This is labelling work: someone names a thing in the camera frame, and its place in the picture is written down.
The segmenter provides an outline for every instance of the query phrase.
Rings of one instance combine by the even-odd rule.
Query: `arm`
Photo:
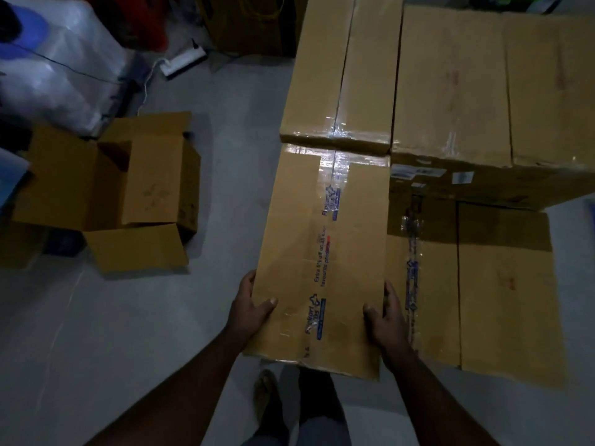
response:
[[[399,300],[385,285],[384,315],[364,305],[364,318],[386,366],[394,374],[420,445],[497,445],[418,358],[407,341]]]
[[[202,442],[236,357],[277,305],[252,303],[255,271],[244,276],[227,325],[197,356],[96,435],[87,446]]]

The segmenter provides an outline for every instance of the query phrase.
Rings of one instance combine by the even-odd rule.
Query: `power strip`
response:
[[[170,78],[174,74],[182,72],[184,68],[205,56],[206,52],[202,47],[191,48],[161,64],[160,69],[166,78]]]

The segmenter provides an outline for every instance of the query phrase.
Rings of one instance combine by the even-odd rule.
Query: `red object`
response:
[[[95,6],[100,0],[86,0]],[[139,41],[153,51],[165,51],[168,45],[165,18],[170,9],[169,0],[112,0],[130,24]]]

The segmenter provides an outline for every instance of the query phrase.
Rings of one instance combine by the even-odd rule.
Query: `black sock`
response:
[[[301,394],[300,425],[318,416],[326,416],[346,424],[345,413],[329,373],[301,367],[298,382]]]
[[[283,421],[283,406],[277,394],[271,395],[262,415],[261,425],[254,433],[254,436],[265,435],[277,438],[284,446],[289,443],[289,429]]]

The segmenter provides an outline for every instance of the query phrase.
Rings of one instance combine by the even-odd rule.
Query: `leg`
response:
[[[300,445],[349,446],[349,430],[331,375],[301,368],[299,375]]]
[[[289,430],[283,421],[277,380],[268,369],[261,372],[254,385],[254,408],[259,427],[244,446],[287,446]]]

